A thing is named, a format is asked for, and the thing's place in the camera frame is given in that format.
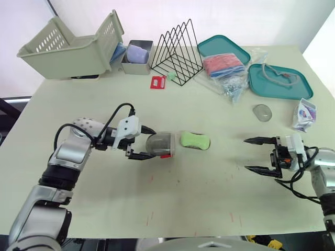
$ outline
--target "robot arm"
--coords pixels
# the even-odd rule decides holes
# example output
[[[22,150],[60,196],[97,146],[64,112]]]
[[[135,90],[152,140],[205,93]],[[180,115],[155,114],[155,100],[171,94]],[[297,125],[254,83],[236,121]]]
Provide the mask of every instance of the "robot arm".
[[[245,140],[251,144],[274,144],[271,153],[271,164],[274,170],[267,167],[246,166],[247,169],[265,176],[282,178],[282,168],[295,171],[291,180],[276,179],[280,185],[291,190],[299,198],[309,199],[321,205],[324,223],[328,233],[323,236],[325,250],[335,250],[335,151],[306,147],[299,134],[286,137],[287,146],[282,146],[280,137],[256,137]],[[311,173],[311,182],[319,201],[304,196],[293,189],[293,183],[302,178],[305,171]]]
[[[60,130],[66,126],[70,127],[70,134],[57,146]],[[130,159],[155,157],[148,153],[134,153],[131,149],[136,136],[141,133],[155,134],[155,131],[139,123],[133,109],[117,128],[107,127],[90,118],[79,118],[60,130],[56,134],[55,151],[47,169],[12,225],[8,250],[61,250],[60,244],[65,241],[71,222],[71,212],[64,206],[71,201],[72,190],[92,148],[103,151],[108,146],[121,149]]]

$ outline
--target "white wall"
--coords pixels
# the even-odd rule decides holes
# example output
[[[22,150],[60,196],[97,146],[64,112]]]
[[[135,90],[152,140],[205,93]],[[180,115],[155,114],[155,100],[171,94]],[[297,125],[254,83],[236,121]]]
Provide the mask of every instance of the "white wall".
[[[51,0],[76,35],[94,34],[115,9],[124,41],[152,39],[191,18],[197,40],[226,35],[239,45],[297,44],[303,52],[334,0]]]
[[[335,97],[335,9],[304,52],[310,67]]]
[[[30,96],[43,81],[44,78],[16,54],[52,16],[43,0],[1,1],[0,97]]]
[[[334,8],[334,0],[51,0],[77,35],[94,34],[116,9],[124,42],[158,41],[161,33],[193,20],[197,40],[223,34],[239,45],[308,46]],[[43,80],[16,54],[52,17],[45,0],[2,1],[0,97],[32,95]]]

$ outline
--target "metal container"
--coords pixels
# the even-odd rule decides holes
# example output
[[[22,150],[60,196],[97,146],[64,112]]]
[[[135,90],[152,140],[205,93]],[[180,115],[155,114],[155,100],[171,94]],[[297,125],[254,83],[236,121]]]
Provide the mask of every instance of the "metal container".
[[[127,53],[125,53],[124,58],[122,59],[122,68],[124,69],[126,74],[135,74],[135,75],[149,75],[150,73],[150,66],[152,63],[153,55],[154,55],[154,47],[153,41],[149,40],[131,40],[128,44],[129,45],[136,45],[145,49],[149,53],[148,61],[146,64],[134,64],[129,63],[127,60]]]

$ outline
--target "gray cord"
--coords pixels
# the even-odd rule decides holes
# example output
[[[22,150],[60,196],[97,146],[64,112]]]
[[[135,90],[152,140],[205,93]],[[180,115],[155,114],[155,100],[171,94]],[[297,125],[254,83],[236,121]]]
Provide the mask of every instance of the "gray cord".
[[[278,80],[275,80],[275,79],[270,78],[269,76],[267,76],[267,74],[265,73],[265,67],[268,67],[269,69],[273,70],[273,72],[274,72],[277,76],[286,74],[286,75],[289,75],[289,76],[294,76],[296,79],[295,79],[294,82],[291,82],[291,83],[289,83],[289,84],[287,84],[287,83],[283,83],[283,82],[278,81]],[[265,77],[267,80],[269,80],[269,81],[271,81],[271,82],[273,82],[273,83],[275,83],[275,84],[278,84],[278,85],[292,86],[292,85],[297,84],[297,83],[300,81],[300,76],[298,76],[297,74],[293,74],[293,73],[290,73],[290,72],[278,72],[278,71],[276,71],[275,69],[273,69],[273,67],[269,66],[269,65],[266,64],[266,63],[263,63],[263,64],[262,64],[262,72],[263,72],[264,77]]]

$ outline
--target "blue object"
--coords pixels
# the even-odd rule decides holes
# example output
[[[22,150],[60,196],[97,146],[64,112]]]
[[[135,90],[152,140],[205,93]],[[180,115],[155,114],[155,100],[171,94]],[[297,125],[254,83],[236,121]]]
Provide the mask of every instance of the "blue object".
[[[243,65],[235,66],[235,67],[229,67],[225,68],[220,71],[215,71],[210,73],[210,77],[216,78],[216,77],[230,77],[235,75],[236,73],[243,72],[245,70],[245,67]]]
[[[309,99],[313,96],[313,91],[310,88],[305,76],[295,70],[290,68],[284,68],[280,66],[271,65],[273,69],[278,72],[292,73],[299,76],[298,83],[291,86],[283,86],[274,82],[269,81],[264,77],[262,72],[261,64],[253,64],[249,67],[248,78],[250,89],[259,96],[268,98],[286,98],[286,99],[298,99],[301,98]],[[282,75],[276,75],[273,70],[266,67],[265,72],[267,76],[271,79],[275,79],[278,82],[290,83],[289,78]]]
[[[126,51],[126,49],[127,47],[125,47],[122,43],[118,43],[113,53],[113,56],[111,56],[111,59],[109,60],[109,63],[116,60],[121,54],[123,54]]]
[[[250,61],[249,53],[223,35],[215,35],[201,42],[198,44],[198,48],[202,56],[234,53],[242,64],[246,65]]]

